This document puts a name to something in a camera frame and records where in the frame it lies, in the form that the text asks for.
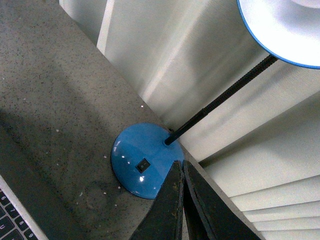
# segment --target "laptop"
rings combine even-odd
[[[0,125],[0,240],[82,240],[63,203]]]

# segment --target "granite countertop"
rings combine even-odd
[[[0,2],[0,123],[89,240],[129,239],[153,202],[110,163],[141,122],[162,125],[57,0]]]

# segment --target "black switch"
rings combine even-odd
[[[21,231],[24,231],[28,228],[28,225],[26,224],[25,220],[21,216],[17,217],[14,222],[18,225]]]
[[[12,232],[10,232],[5,238],[2,240],[25,240],[23,236],[21,236],[20,232],[15,229]]]
[[[10,232],[15,225],[12,223],[8,216],[5,216],[0,220],[0,238]]]
[[[145,170],[147,170],[148,167],[150,167],[150,163],[147,161],[147,159],[142,159],[141,162],[138,163],[137,166],[135,166],[136,169],[139,170],[139,172],[142,174]]]
[[[0,203],[5,206],[8,203],[10,203],[9,199],[7,198],[7,196],[4,194],[4,192],[0,192]]]
[[[15,207],[11,203],[5,207],[5,210],[13,219],[15,219],[19,215],[18,211],[15,209]]]

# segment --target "lamp base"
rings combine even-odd
[[[173,162],[183,161],[177,141],[165,145],[169,132],[152,123],[126,128],[114,141],[111,164],[119,182],[132,194],[155,199]]]

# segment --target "desk lamp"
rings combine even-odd
[[[320,0],[237,0],[237,4],[246,28],[270,55],[175,132],[138,123],[119,134],[111,164],[132,194],[156,198],[173,162],[184,160],[176,140],[278,59],[320,69]]]

